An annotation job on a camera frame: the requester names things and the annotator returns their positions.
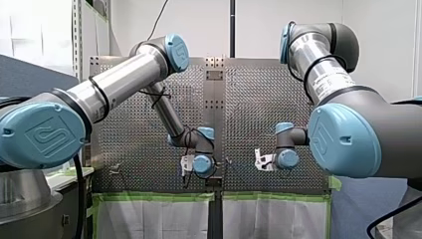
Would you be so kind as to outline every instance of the pegboard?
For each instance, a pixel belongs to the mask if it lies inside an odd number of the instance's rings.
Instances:
[[[93,57],[91,74],[99,74],[125,59]],[[307,125],[312,106],[302,83],[291,78],[277,60],[220,59],[218,71],[222,71],[222,77],[214,80],[218,84],[210,85],[209,59],[191,59],[186,72],[174,74],[164,83],[184,124],[222,124],[215,125],[216,134],[222,135],[221,147],[216,148],[220,151],[215,155],[221,155],[218,159],[224,162],[223,190],[327,193],[327,176],[307,147],[297,147],[301,161],[292,171],[262,172],[254,165],[255,148],[260,148],[261,154],[274,152],[278,122]],[[213,116],[211,107],[220,112]],[[110,112],[101,125],[96,125],[93,136],[93,160],[103,165],[96,172],[94,191],[185,192],[179,167],[184,149],[168,146],[166,136],[145,95],[136,94]],[[204,182],[193,175],[189,191],[204,190]]]
[[[124,61],[119,57],[92,57],[94,76]],[[189,68],[173,74],[165,85],[183,123],[202,125],[204,60],[191,59]],[[167,132],[151,108],[148,96],[134,95],[96,125],[92,137],[92,157],[101,165],[93,181],[95,192],[106,191],[204,191],[203,180],[192,175],[183,188],[180,158],[185,149],[167,144]]]
[[[274,153],[278,122],[307,125],[312,106],[303,84],[277,60],[227,59],[225,74],[224,190],[325,193],[327,176],[307,146],[297,146],[301,160],[292,171],[264,172],[254,165],[255,148]]]

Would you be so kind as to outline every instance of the metal pole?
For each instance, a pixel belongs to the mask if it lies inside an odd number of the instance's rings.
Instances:
[[[230,58],[235,58],[236,50],[236,0],[230,0]]]

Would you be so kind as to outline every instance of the green tape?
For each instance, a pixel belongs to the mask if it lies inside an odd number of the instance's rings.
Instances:
[[[94,194],[99,201],[157,201],[157,202],[200,202],[211,201],[213,193],[156,193],[156,192],[112,192]]]
[[[155,201],[155,202],[204,202],[214,200],[214,193],[157,193],[157,192],[108,192],[93,194],[94,238],[97,238],[100,204],[110,201]]]
[[[335,189],[336,191],[340,191],[341,190],[341,181],[334,176],[330,176],[328,178],[328,186],[331,189]]]
[[[331,197],[326,203],[325,238],[331,238]]]
[[[224,200],[283,200],[283,201],[301,201],[301,202],[329,202],[330,195],[301,195],[281,192],[224,192]]]
[[[93,196],[93,206],[91,207],[93,212],[93,238],[97,239],[97,230],[98,230],[98,220],[99,220],[99,209],[101,199],[99,197]]]

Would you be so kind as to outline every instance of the blue panel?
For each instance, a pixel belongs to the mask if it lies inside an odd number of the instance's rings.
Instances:
[[[212,128],[212,127],[198,127],[198,131],[202,132],[209,139],[214,140],[214,128]]]
[[[183,39],[176,34],[167,35],[164,46],[174,71],[184,72],[189,66],[189,52]]]
[[[15,167],[58,166],[72,159],[84,141],[83,121],[60,104],[23,104],[0,119],[0,159]]]
[[[311,114],[310,147],[316,162],[334,175],[370,177],[381,163],[381,147],[371,125],[356,111],[326,104]]]
[[[276,134],[282,131],[293,128],[295,125],[292,122],[279,122],[276,125]]]
[[[295,151],[291,149],[283,150],[277,157],[278,168],[292,169],[296,167],[298,163],[299,163],[299,156]]]
[[[78,79],[0,55],[0,96],[32,97],[52,88],[68,89]]]
[[[201,175],[208,174],[212,170],[212,161],[208,156],[197,155],[193,159],[193,170]]]

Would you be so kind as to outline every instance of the white cloth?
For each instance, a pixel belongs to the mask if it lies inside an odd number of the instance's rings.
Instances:
[[[206,239],[208,201],[106,201],[97,223],[99,239]]]
[[[325,239],[326,202],[225,200],[223,233],[230,239]]]

